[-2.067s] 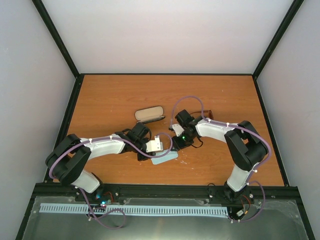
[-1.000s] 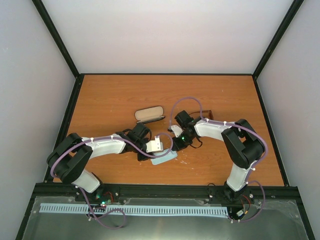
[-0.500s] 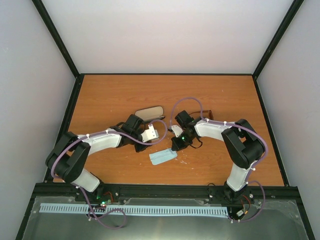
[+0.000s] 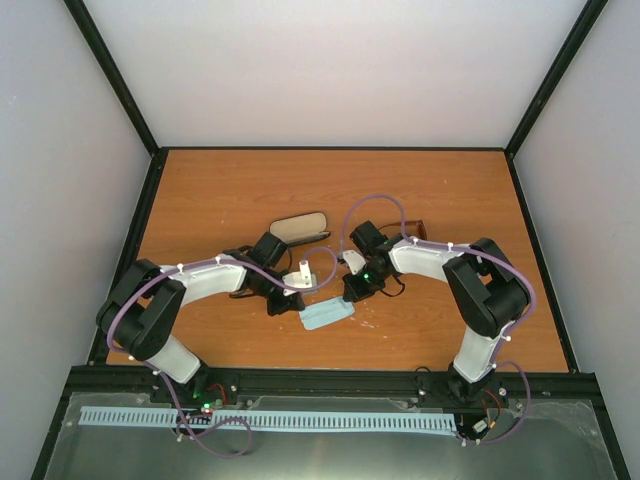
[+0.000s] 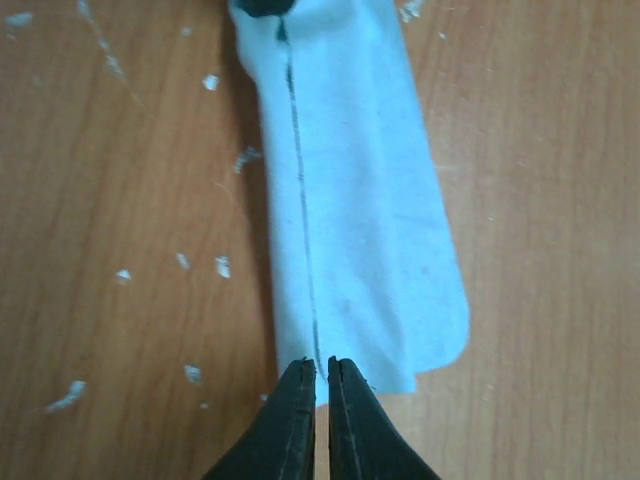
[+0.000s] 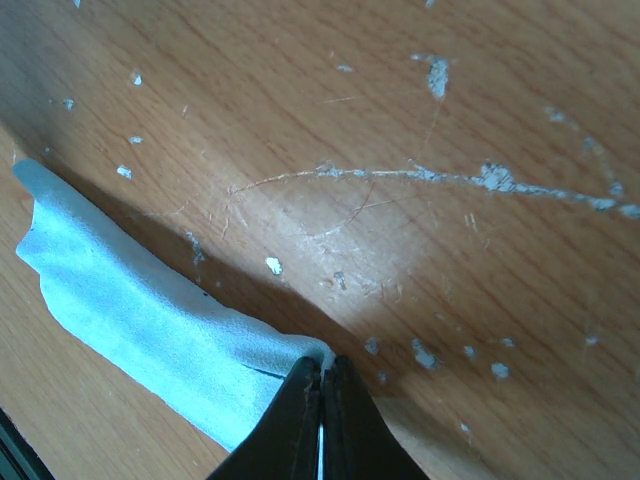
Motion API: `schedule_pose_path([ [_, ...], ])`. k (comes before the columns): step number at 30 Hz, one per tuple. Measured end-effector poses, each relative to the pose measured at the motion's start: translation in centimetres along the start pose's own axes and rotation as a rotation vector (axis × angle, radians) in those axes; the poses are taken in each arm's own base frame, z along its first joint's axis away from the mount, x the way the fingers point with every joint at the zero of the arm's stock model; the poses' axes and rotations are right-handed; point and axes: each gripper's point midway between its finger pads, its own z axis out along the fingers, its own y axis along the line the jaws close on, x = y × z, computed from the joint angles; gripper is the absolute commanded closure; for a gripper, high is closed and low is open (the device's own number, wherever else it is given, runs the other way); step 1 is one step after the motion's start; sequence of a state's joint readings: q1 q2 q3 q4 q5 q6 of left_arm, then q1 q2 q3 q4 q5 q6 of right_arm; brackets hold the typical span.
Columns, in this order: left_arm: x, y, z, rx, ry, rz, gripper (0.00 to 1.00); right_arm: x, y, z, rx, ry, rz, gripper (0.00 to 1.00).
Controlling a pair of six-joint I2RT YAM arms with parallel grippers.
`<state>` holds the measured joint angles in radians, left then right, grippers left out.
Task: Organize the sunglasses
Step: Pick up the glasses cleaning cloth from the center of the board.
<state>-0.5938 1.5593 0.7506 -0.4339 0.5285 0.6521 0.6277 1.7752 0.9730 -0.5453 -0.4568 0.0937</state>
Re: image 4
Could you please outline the light blue cleaning cloth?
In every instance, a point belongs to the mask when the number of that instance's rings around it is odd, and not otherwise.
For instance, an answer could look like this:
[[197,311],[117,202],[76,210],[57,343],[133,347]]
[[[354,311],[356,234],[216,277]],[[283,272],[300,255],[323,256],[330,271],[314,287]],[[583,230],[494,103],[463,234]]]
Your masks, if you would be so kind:
[[354,313],[353,303],[342,297],[334,297],[306,306],[299,313],[299,318],[305,330],[313,331],[351,317]]

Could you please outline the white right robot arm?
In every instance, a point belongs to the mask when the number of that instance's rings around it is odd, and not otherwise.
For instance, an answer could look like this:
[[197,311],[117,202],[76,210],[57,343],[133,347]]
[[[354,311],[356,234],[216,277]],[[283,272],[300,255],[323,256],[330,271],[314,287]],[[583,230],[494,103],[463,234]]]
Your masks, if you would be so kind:
[[357,303],[376,293],[389,296],[386,282],[418,275],[446,283],[465,323],[460,349],[448,367],[446,389],[453,401],[473,401],[496,368],[502,344],[535,309],[529,280],[489,238],[471,244],[441,244],[398,234],[389,237],[372,222],[349,238],[353,250],[341,253],[349,272],[342,277],[343,300]]

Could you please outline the brown sunglasses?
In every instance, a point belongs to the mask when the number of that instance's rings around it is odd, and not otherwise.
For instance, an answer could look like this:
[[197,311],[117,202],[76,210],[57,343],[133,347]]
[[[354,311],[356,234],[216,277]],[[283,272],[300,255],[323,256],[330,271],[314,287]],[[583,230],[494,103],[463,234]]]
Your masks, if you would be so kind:
[[408,220],[404,225],[400,221],[387,223],[379,227],[379,231],[389,239],[401,239],[402,231],[409,237],[415,236],[420,240],[427,239],[427,231],[422,220]]

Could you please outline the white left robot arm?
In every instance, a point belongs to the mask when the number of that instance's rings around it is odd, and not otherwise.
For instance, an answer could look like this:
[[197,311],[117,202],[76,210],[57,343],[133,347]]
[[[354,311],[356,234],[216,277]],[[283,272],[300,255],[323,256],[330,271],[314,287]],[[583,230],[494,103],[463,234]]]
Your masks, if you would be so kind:
[[306,260],[296,271],[276,271],[288,246],[267,232],[253,246],[222,252],[210,260],[160,266],[135,261],[117,282],[97,314],[96,323],[108,346],[145,362],[171,380],[186,402],[201,400],[212,381],[208,366],[185,347],[172,330],[180,309],[217,294],[257,296],[266,300],[267,314],[305,308],[301,292],[315,286]]

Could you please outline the black glasses case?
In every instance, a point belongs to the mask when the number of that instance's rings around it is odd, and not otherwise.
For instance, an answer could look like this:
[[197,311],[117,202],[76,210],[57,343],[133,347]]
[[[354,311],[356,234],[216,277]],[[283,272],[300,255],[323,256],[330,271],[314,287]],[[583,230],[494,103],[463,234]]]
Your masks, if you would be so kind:
[[311,212],[273,221],[269,232],[289,247],[315,243],[328,238],[327,218],[322,212]]

